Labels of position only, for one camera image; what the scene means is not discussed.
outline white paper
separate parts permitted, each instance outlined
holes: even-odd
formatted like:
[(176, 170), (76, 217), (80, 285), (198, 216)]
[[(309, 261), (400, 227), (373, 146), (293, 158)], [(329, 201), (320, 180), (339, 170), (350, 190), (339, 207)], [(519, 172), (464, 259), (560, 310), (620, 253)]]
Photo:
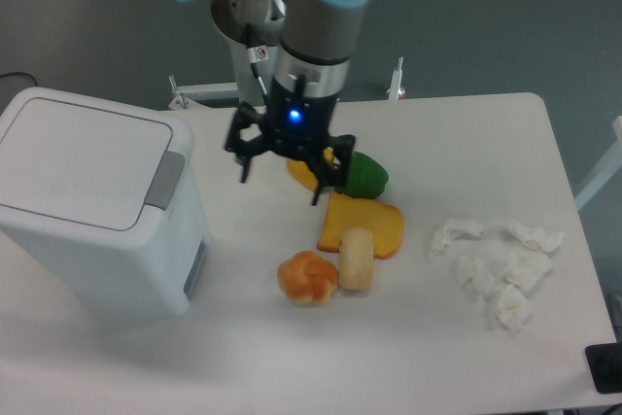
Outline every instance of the white paper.
[(544, 253), (516, 255), (510, 252), (505, 279), (523, 291), (533, 289), (539, 280), (553, 268), (553, 263)]
[(428, 258), (432, 260), (442, 255), (458, 238), (479, 240), (483, 235), (484, 225), (475, 219), (448, 219), (434, 231)]
[(542, 251), (546, 254), (557, 251), (566, 238), (561, 230), (527, 227), (516, 221), (507, 226), (507, 231), (530, 250)]
[(495, 314), (510, 332), (516, 333), (532, 315), (532, 305), (513, 284), (508, 284), (499, 294)]
[(490, 295), (495, 285), (495, 278), (486, 268), (482, 258), (461, 256), (458, 258), (457, 266), (458, 282), (470, 285), (477, 294)]

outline black cable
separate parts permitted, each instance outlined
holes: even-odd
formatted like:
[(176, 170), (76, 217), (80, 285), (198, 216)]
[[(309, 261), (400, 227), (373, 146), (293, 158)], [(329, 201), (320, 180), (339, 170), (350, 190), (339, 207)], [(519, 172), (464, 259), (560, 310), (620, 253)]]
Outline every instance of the black cable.
[(2, 75), (0, 75), (0, 79), (7, 78), (7, 77), (27, 77), (30, 80), (32, 80), (32, 83), (34, 83), (35, 86), (39, 85), (37, 83), (37, 79), (26, 72), (9, 72), (9, 73), (3, 73)]
[[(253, 36), (253, 25), (247, 23), (246, 28), (244, 29), (244, 44), (246, 49), (250, 49), (252, 47), (252, 36)], [(265, 91), (265, 85), (263, 84), (263, 80), (261, 79), (261, 75), (259, 74), (259, 68), (255, 62), (251, 62), (251, 71), (253, 72), (253, 76), (257, 80), (259, 85), (259, 93), (261, 94), (261, 98), (263, 98), (263, 104), (268, 105), (268, 95)]]
[(604, 411), (601, 415), (610, 415), (611, 413), (615, 412), (620, 407), (622, 407), (622, 403), (617, 403), (615, 405), (612, 405), (610, 408)]

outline cable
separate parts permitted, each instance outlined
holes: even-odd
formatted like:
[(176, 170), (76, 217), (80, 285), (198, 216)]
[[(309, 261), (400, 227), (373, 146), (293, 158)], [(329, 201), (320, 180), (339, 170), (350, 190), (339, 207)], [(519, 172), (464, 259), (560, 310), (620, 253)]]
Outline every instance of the cable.
[(26, 72), (9, 72), (9, 73), (3, 73), (2, 75), (0, 75), (0, 79), (7, 78), (7, 77), (27, 77), (30, 80), (32, 80), (32, 83), (34, 83), (35, 86), (39, 85), (37, 83), (37, 79)]
[(604, 411), (601, 415), (610, 415), (611, 413), (615, 412), (620, 407), (622, 407), (622, 403), (612, 405), (610, 408)]

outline bread roll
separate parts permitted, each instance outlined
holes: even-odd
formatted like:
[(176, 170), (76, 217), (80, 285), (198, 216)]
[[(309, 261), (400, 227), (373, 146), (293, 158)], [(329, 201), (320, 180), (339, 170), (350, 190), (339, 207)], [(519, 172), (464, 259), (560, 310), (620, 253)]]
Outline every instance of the bread roll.
[(343, 232), (339, 248), (339, 285), (343, 289), (368, 291), (373, 277), (373, 234), (354, 227)]

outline white table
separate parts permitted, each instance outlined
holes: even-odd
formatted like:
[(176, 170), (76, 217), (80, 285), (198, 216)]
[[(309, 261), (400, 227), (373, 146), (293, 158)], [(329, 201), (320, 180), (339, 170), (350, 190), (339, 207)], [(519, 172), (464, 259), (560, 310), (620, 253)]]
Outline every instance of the white table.
[[(299, 308), (278, 264), (314, 249), (327, 197), (270, 154), (246, 185), (222, 150), (231, 110), (180, 112), (214, 237), (190, 312), (102, 329), (42, 266), (0, 236), (0, 413), (477, 414), (619, 402), (593, 388), (583, 349), (614, 341), (543, 103), (531, 94), (340, 104), (332, 133), (387, 168), (406, 225), (366, 296)], [(515, 218), (568, 234), (534, 316), (510, 336), (425, 260), (448, 217)]]

